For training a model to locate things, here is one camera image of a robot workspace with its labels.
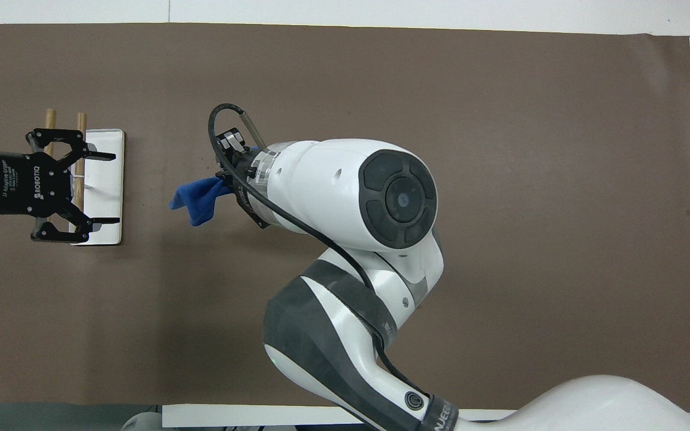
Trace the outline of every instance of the brown paper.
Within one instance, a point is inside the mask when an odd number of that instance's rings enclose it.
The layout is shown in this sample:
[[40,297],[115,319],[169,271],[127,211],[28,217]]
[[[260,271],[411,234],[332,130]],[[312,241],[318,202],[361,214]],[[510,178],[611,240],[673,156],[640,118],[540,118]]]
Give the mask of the brown paper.
[[126,133],[122,245],[0,216],[0,401],[328,404],[261,341],[323,246],[229,196],[199,228],[167,209],[214,174],[222,102],[268,142],[427,162],[446,270],[388,351],[424,390],[517,409],[615,374],[690,411],[687,38],[259,25],[0,25],[0,150],[28,152],[49,107]]

